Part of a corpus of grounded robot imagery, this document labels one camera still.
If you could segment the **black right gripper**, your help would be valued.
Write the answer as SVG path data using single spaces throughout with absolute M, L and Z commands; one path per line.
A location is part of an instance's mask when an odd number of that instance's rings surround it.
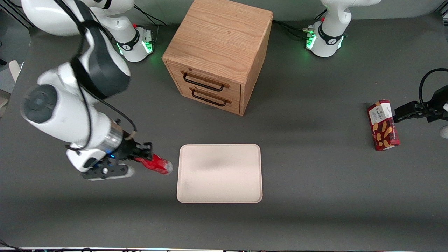
M 117 147 L 117 160 L 134 160 L 144 164 L 144 159 L 153 158 L 153 144 L 144 142 L 142 145 L 134 139 L 123 139 Z

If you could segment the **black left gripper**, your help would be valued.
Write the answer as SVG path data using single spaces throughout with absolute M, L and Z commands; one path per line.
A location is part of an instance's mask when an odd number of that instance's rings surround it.
M 423 86 L 420 86 L 420 103 L 410 101 L 405 105 L 395 109 L 394 123 L 400 123 L 407 119 L 426 118 L 427 122 L 437 120 L 448 120 L 447 102 L 448 102 L 448 86 L 444 86 L 433 94 L 429 101 L 424 102 L 422 97 Z

